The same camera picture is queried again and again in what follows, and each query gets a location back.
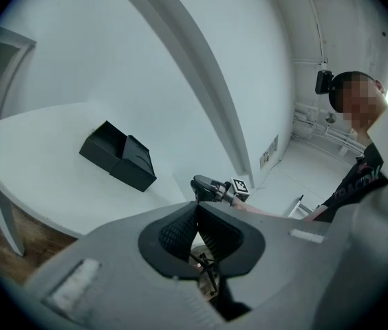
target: electrical socket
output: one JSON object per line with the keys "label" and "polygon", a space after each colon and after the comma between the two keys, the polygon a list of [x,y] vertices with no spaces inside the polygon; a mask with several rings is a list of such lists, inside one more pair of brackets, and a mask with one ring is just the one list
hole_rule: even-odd
{"label": "electrical socket", "polygon": [[267,151],[265,151],[260,157],[260,170],[266,165],[269,159],[274,155],[278,150],[278,135],[275,137],[274,141],[270,143],[270,146]]}

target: black t-shirt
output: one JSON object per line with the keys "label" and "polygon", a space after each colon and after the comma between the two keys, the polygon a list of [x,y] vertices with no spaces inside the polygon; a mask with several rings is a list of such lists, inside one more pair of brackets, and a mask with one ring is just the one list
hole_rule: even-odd
{"label": "black t-shirt", "polygon": [[359,202],[367,193],[388,184],[388,179],[381,173],[383,165],[376,146],[370,144],[363,157],[356,158],[356,164],[342,180],[333,195],[323,205],[327,210],[315,218],[315,221],[331,222],[336,211],[346,204]]}

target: black box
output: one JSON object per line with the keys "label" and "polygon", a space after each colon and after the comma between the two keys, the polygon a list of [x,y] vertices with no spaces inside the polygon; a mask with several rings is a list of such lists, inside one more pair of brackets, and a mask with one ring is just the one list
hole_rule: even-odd
{"label": "black box", "polygon": [[79,153],[141,192],[156,180],[149,150],[108,121],[87,137]]}

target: wooden floor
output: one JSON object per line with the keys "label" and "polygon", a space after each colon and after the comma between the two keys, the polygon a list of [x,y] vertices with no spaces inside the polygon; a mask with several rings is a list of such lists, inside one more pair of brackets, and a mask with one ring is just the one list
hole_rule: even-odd
{"label": "wooden floor", "polygon": [[73,243],[75,238],[43,225],[16,207],[13,213],[25,255],[15,254],[0,230],[0,274],[22,284],[34,270]]}

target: table leg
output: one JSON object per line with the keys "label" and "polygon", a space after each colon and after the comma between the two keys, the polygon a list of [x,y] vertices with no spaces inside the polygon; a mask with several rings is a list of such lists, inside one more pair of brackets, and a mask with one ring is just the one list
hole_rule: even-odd
{"label": "table leg", "polygon": [[0,192],[0,228],[15,253],[23,256],[24,245],[15,227],[10,200]]}

